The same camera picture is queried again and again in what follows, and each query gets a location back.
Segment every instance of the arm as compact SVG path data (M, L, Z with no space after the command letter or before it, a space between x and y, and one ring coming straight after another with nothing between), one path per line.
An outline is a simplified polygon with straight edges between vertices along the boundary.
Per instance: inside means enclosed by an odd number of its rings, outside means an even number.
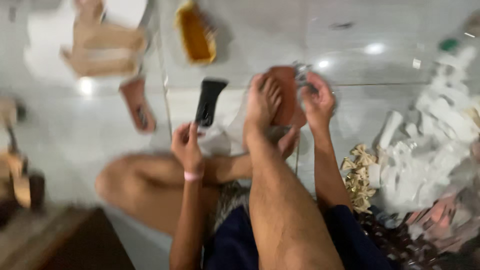
M338 170L328 128L335 97L317 74L308 73L307 80L319 91L318 94L312 94L308 88L302 89L307 120L315 144L314 172L318 208L324 212L328 207L346 205L352 211L350 197Z
M200 200L204 161L197 144L195 124L184 124L175 131L172 152L185 169L185 184L180 217L170 249L170 269L199 269L205 227Z
M181 212L170 249L170 269L199 269L204 233L202 181L186 181Z
M307 190L268 142L264 129L275 112L269 81L252 80L244 125L253 179L250 216L263 269L342 269L325 222Z

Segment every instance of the hand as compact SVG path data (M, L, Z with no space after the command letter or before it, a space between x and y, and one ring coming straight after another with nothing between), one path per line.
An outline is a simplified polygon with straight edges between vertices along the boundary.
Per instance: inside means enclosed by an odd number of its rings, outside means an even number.
M318 90L318 93L312 93L308 86L301 90L308 125L312 132L328 132L335 105L335 96L319 75L308 72L307 82Z
M197 142L196 123L184 123L173 133L172 152L186 172L203 176L205 162Z
M244 135L253 130L265 132L282 101L280 92L280 85L273 77L257 74L252 78L248 92Z

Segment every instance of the wooden furniture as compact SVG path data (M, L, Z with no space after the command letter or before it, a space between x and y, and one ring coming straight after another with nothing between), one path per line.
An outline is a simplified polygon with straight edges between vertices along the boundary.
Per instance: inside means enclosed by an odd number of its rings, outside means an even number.
M102 209L23 209L0 229L0 270L133 270Z

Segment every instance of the foot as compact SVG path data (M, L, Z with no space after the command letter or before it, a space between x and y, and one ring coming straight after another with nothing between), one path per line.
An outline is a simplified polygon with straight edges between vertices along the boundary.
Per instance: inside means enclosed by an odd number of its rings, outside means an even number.
M293 126L277 143L278 150L284 159L287 159L300 141L300 129Z
M264 134L282 102L280 86L273 77L257 74L253 77L247 103L247 116L243 125L243 142L250 132Z

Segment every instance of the green bottle cap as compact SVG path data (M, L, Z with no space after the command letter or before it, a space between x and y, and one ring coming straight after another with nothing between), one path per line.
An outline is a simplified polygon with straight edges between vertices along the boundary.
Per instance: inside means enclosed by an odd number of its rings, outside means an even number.
M440 50L453 51L457 48L458 44L459 44L458 40L454 38L448 38L440 42L438 47L440 48Z

